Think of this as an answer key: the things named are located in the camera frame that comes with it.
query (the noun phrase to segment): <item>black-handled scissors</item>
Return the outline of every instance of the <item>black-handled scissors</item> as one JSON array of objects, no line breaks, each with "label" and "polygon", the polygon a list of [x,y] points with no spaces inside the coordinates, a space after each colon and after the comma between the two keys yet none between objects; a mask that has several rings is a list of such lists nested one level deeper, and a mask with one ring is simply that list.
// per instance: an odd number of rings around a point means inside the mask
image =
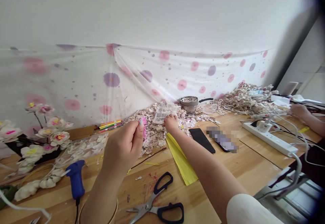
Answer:
[{"label": "black-handled scissors", "polygon": [[307,107],[307,109],[308,109],[308,107],[313,108],[313,109],[315,109],[315,112],[313,112],[313,113],[321,113],[322,112],[321,109],[319,109],[317,107],[310,106],[310,104],[308,104],[308,103],[298,102],[298,101],[295,101],[295,100],[290,100],[290,102],[293,103],[293,104],[305,105]]},{"label": "black-handled scissors", "polygon": [[[164,186],[158,189],[158,184],[159,182],[165,177],[165,176],[170,176],[169,182],[167,182]],[[145,204],[137,205],[136,207],[133,207],[131,209],[128,209],[128,212],[138,212],[138,214],[130,221],[129,224],[133,224],[137,222],[142,216],[144,216],[147,212],[155,213],[158,215],[158,218],[166,224],[178,224],[178,223],[183,223],[184,222],[184,207],[182,203],[176,203],[172,204],[169,203],[167,206],[163,207],[156,207],[152,206],[152,203],[154,199],[165,189],[167,189],[168,185],[173,182],[173,176],[169,172],[165,172],[157,181],[155,188],[153,190],[152,195],[150,196],[149,200]],[[171,209],[176,209],[180,208],[182,211],[182,217],[178,221],[169,221],[163,218],[163,212]]]}]

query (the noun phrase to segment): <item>pot handle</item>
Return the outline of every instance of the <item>pot handle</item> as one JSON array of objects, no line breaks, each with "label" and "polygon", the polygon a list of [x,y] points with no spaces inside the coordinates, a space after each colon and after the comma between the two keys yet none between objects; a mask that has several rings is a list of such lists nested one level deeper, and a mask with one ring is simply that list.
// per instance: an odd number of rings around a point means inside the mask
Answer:
[{"label": "pot handle", "polygon": [[206,101],[206,100],[213,100],[213,98],[206,98],[206,99],[199,100],[199,103]]}]

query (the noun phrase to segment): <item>white power strip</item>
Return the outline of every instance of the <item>white power strip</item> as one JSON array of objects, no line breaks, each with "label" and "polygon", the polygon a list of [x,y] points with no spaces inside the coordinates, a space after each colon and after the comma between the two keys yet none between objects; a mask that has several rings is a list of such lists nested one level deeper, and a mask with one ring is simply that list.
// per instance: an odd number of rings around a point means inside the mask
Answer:
[{"label": "white power strip", "polygon": [[272,135],[271,133],[262,133],[257,129],[257,127],[251,126],[250,122],[243,123],[242,126],[244,129],[250,131],[253,135],[259,137],[261,140],[286,156],[289,156],[291,153],[298,152],[298,149],[296,147],[293,147],[292,145]]}]

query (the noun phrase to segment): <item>fingernail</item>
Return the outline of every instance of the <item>fingernail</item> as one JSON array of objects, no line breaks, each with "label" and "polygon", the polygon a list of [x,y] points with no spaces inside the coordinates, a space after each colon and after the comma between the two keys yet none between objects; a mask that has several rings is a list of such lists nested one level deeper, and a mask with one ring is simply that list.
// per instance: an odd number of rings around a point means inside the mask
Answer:
[{"label": "fingernail", "polygon": [[143,130],[143,121],[142,119],[140,120],[140,124],[139,124],[139,130],[142,131]]}]

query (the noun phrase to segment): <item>smartphone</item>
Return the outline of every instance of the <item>smartphone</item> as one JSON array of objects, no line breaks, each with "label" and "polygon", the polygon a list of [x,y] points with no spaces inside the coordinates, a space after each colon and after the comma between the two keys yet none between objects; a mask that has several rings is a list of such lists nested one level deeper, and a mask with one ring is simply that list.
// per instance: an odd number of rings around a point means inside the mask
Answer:
[{"label": "smartphone", "polygon": [[190,129],[189,131],[192,134],[193,139],[206,148],[210,153],[214,154],[216,152],[200,128]]}]

